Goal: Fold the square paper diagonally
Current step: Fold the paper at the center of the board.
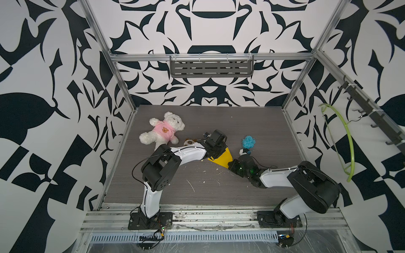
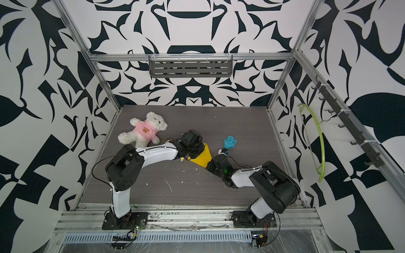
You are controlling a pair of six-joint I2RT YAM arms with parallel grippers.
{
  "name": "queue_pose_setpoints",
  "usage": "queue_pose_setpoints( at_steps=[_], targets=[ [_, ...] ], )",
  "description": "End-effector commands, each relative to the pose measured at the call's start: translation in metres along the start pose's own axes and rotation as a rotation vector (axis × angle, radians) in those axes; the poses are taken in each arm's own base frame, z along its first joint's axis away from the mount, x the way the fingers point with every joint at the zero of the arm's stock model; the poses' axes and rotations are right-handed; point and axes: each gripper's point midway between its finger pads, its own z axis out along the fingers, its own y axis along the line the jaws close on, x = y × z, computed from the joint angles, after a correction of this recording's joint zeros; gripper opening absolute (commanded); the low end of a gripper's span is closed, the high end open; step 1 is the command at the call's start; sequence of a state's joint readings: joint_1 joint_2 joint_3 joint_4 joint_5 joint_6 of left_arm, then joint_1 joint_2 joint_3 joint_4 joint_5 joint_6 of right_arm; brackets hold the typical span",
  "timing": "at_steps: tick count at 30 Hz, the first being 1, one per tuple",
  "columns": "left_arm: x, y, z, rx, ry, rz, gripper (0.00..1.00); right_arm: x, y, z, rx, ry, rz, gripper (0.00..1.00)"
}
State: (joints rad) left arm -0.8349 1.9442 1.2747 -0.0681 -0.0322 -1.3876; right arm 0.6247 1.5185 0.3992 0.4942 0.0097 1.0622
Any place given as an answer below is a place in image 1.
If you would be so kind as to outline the dark yellow square paper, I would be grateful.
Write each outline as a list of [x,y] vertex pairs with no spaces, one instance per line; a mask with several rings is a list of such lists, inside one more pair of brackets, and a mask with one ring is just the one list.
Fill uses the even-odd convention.
[[233,162],[233,157],[232,157],[232,154],[231,154],[229,148],[226,148],[224,153],[222,155],[220,155],[218,158],[216,158],[216,159],[208,158],[208,160],[221,167],[228,169],[229,163]]

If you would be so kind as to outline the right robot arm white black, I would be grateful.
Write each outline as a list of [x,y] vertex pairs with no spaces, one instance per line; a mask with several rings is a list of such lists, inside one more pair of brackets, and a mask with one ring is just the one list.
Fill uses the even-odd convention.
[[309,211],[325,214],[341,194],[340,186],[308,161],[295,167],[262,167],[245,153],[228,163],[234,174],[246,178],[256,188],[293,188],[296,195],[282,200],[272,211],[258,211],[262,228],[288,228],[302,225],[301,215]]

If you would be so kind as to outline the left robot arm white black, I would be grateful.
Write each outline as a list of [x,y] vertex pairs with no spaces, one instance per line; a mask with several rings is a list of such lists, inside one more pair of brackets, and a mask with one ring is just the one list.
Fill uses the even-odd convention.
[[203,139],[183,147],[162,144],[150,157],[143,159],[142,179],[137,179],[144,186],[142,203],[130,213],[128,229],[163,230],[171,227],[173,213],[160,209],[163,190],[171,184],[182,165],[204,159],[231,161],[232,156],[226,141],[227,136],[215,130],[213,133],[205,133]]

